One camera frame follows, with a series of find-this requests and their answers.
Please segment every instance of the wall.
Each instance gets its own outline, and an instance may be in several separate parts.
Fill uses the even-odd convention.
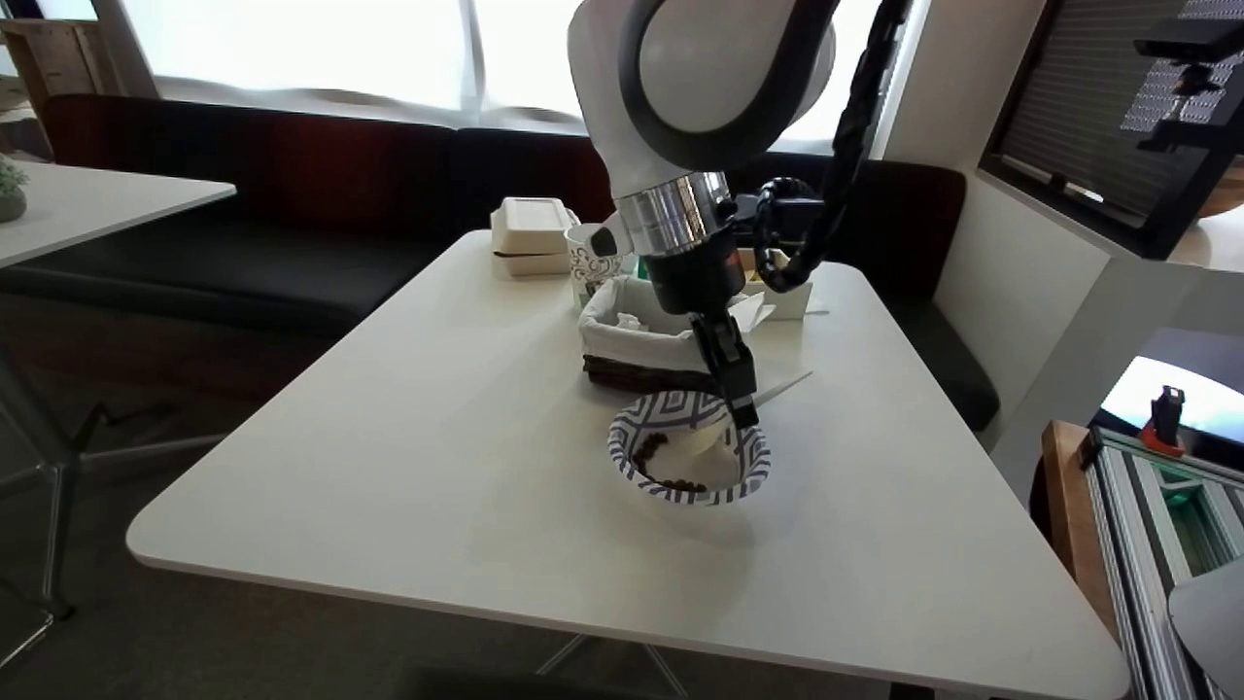
[[[990,372],[1002,396],[994,433],[1002,433],[1008,413],[1109,266],[1109,248],[977,172],[1041,0],[927,0],[923,12],[927,30],[881,157],[969,175],[965,222],[936,304]]]

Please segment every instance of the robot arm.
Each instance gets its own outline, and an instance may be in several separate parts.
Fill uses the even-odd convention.
[[[840,126],[824,203],[840,203],[871,126],[889,39],[911,0],[881,0],[854,96]],[[836,0],[583,0],[572,21],[572,77],[621,213],[612,229],[645,257],[671,317],[691,317],[702,362],[733,426],[756,426],[752,352],[728,317],[743,287],[739,238],[752,238],[770,287],[796,287],[820,257],[807,235],[791,267],[770,266],[783,188],[733,200],[728,168],[758,159],[824,90]]]

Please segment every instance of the patterned bowl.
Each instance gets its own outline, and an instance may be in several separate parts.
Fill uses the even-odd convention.
[[[710,439],[709,458],[662,462],[662,453],[671,457],[675,439]],[[763,427],[733,433],[728,405],[691,388],[645,392],[627,405],[612,426],[608,453],[634,492],[675,507],[743,501],[770,477]]]

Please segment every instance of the black chair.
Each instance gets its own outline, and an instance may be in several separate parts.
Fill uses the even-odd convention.
[[[999,392],[955,328],[933,304],[965,209],[965,175],[923,164],[862,164],[828,261],[854,266],[927,359],[971,433],[999,413]]]

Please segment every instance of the white bowl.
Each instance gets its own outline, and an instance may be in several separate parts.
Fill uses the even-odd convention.
[[[770,448],[758,426],[728,427],[721,458],[695,462],[680,476],[657,476],[653,458],[671,439],[709,433],[731,419],[728,405],[710,392],[645,392],[627,405],[608,437],[614,471],[641,496],[675,507],[728,507],[752,498],[770,477]]]

